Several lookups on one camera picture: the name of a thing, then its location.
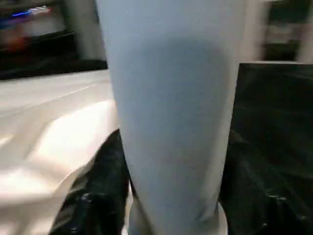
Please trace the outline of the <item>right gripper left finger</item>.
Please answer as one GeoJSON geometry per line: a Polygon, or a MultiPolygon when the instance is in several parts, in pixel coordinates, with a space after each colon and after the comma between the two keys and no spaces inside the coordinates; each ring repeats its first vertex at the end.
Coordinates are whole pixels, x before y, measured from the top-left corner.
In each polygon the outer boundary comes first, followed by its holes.
{"type": "Polygon", "coordinates": [[[51,235],[120,235],[129,194],[120,131],[112,132],[91,165],[73,183],[51,235]]]}

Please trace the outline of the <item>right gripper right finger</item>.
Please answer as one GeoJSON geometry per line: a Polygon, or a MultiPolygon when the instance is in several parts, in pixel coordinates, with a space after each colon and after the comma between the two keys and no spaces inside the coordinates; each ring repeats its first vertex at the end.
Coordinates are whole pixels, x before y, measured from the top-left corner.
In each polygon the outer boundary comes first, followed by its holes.
{"type": "Polygon", "coordinates": [[[313,209],[238,133],[229,134],[219,195],[230,235],[311,235],[313,209]]]}

